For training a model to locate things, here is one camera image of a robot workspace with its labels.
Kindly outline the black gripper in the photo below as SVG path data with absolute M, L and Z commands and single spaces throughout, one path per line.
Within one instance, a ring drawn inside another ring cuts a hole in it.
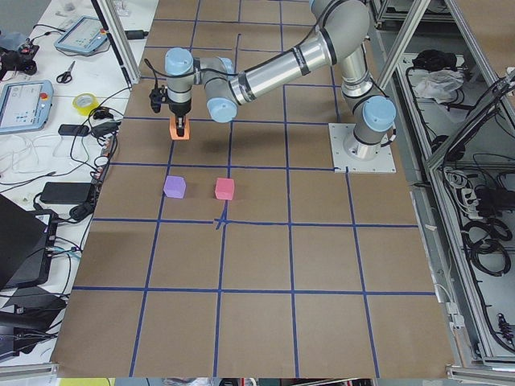
M 191 101 L 176 102 L 171 101 L 169 104 L 170 111 L 175 115 L 176 134 L 179 138 L 185 135 L 186 116 L 191 111 Z

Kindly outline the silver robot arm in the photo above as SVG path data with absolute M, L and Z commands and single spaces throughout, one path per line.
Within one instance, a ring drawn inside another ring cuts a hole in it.
M 164 59 L 167 82 L 151 90 L 150 106 L 158 113 L 167 105 L 172 113 L 171 134 L 187 137 L 187 115 L 192 108 L 192 87 L 201 85 L 211 119 L 232 121 L 239 106 L 255 101 L 323 66 L 339 66 L 341 92 L 356 119 L 344 141 L 345 152 L 359 160 L 377 156 L 390 143 L 383 138 L 393 126 L 396 108 L 374 83 L 365 57 L 369 11 L 362 1 L 312 1 L 315 25 L 298 44 L 267 61 L 235 72 L 227 58 L 196 58 L 190 51 L 173 47 Z

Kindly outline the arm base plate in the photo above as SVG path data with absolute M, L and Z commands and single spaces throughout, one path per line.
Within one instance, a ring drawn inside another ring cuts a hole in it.
M 380 144 L 365 145 L 354 137 L 355 124 L 330 123 L 329 137 L 336 173 L 394 174 L 397 170 L 386 135 Z

